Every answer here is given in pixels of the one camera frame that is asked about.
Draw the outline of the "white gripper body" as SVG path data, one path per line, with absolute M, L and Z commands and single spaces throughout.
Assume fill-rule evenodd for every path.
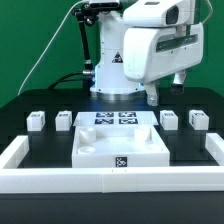
M 201 23 L 187 36 L 171 28 L 129 28 L 124 36 L 123 68 L 134 82 L 147 84 L 199 64 L 203 57 Z

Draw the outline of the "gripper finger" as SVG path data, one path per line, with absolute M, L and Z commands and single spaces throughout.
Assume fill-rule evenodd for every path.
M 158 105 L 158 87 L 156 82 L 150 82 L 144 85 L 147 94 L 147 103 L 150 106 Z
M 171 93 L 173 95 L 180 95 L 183 93 L 186 76 L 187 76 L 186 70 L 181 70 L 175 73 L 174 80 L 171 85 Z

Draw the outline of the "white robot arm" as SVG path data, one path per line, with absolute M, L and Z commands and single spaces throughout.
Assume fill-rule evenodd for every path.
M 126 100 L 145 93 L 159 101 L 158 81 L 173 75 L 171 90 L 181 94 L 187 69 L 203 57 L 204 24 L 200 0 L 89 0 L 99 16 L 100 61 L 91 94 Z

